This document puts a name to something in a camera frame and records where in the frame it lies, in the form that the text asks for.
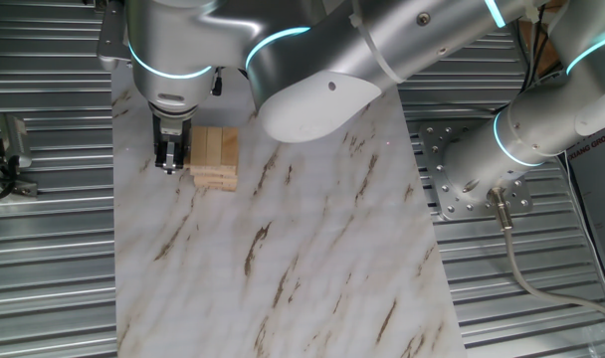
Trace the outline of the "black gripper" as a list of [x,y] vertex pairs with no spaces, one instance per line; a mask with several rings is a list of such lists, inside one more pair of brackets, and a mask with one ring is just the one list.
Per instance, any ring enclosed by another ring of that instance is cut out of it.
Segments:
[[191,127],[187,115],[154,114],[155,166],[171,175],[184,168],[183,142]]

